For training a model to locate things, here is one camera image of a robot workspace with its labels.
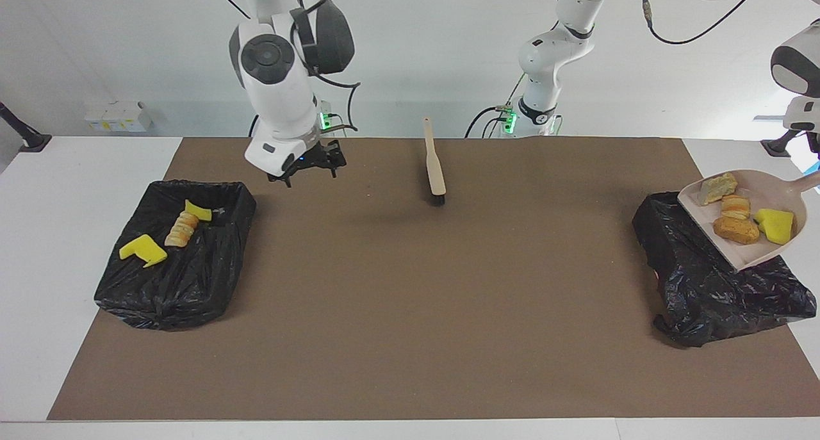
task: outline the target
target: cable connector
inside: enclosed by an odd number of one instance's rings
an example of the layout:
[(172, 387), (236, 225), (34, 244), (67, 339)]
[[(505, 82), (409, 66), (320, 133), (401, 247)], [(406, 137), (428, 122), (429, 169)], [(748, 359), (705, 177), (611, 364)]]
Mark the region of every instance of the cable connector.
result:
[(644, 3), (644, 19), (646, 19), (646, 25), (652, 28), (652, 6), (650, 5), (650, 0), (641, 0)]

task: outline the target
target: brush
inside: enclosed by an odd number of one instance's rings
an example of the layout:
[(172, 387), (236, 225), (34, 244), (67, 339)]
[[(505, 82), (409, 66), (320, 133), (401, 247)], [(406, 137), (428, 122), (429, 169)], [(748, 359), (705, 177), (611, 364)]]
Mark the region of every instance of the brush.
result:
[(427, 146), (427, 177), (430, 179), (430, 203), (433, 206), (442, 206), (445, 203), (445, 175), (441, 171), (441, 162), (436, 155), (436, 145), (433, 144), (433, 124), (429, 118), (424, 119), (424, 143)]

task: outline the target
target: black stand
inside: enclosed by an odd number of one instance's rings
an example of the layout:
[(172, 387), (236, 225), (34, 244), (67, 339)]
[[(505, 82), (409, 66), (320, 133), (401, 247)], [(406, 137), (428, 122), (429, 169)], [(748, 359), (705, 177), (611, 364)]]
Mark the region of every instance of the black stand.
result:
[(789, 152), (785, 151), (785, 145), (789, 143), (790, 140), (797, 137), (797, 134), (800, 134), (800, 131), (796, 129), (790, 129), (783, 134), (779, 139), (771, 140), (761, 140), (762, 146), (764, 149), (770, 154), (772, 157), (786, 157), (789, 158), (791, 155)]
[(49, 144), (52, 138), (50, 134), (40, 134), (35, 128), (21, 121), (3, 102), (0, 102), (0, 118), (6, 120), (6, 123), (8, 123), (14, 131), (17, 131), (17, 134), (23, 139), (23, 146), (20, 148), (21, 152), (39, 152)]

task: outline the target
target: dustpan handle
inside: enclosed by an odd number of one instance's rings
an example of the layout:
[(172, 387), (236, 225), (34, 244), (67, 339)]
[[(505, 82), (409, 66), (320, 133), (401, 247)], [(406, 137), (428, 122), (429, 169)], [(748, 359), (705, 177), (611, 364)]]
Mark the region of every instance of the dustpan handle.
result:
[(791, 181), (789, 186), (792, 191), (800, 193), (814, 189), (814, 187), (820, 186), (820, 171), (812, 172), (811, 174), (800, 177), (800, 179), (796, 181)]

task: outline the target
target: food item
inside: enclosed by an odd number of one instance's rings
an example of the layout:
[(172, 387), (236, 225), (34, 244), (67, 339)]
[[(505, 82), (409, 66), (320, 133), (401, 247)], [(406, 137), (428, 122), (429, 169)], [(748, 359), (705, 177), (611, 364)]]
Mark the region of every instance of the food item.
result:
[(768, 241), (785, 245), (791, 240), (794, 213), (777, 209), (759, 209), (755, 213), (755, 221), (760, 224), (760, 230), (766, 234)]
[(751, 245), (760, 238), (758, 226), (749, 219), (721, 217), (714, 222), (715, 233), (721, 238)]
[(731, 172), (726, 172), (723, 175), (707, 179), (700, 185), (700, 193), (698, 194), (698, 203), (700, 206), (706, 206), (709, 203), (723, 198), (724, 195), (735, 193), (737, 188), (737, 180)]
[(721, 201), (721, 216), (734, 219), (748, 219), (752, 206), (748, 198), (740, 195), (726, 195)]
[(170, 232), (165, 238), (166, 247), (187, 247), (197, 225), (199, 225), (199, 219), (192, 213), (187, 211), (179, 213), (179, 218), (176, 218), (174, 226), (170, 228)]
[(206, 223), (209, 223), (211, 218), (213, 218), (213, 212), (211, 212), (210, 209), (200, 208), (196, 206), (196, 204), (191, 203), (190, 200), (185, 201), (185, 212), (191, 213), (191, 215), (196, 216), (197, 219), (205, 221)]
[(136, 254), (138, 258), (146, 262), (143, 268), (157, 265), (168, 259), (168, 253), (148, 235), (140, 235), (120, 248), (120, 259), (126, 259), (132, 254)]

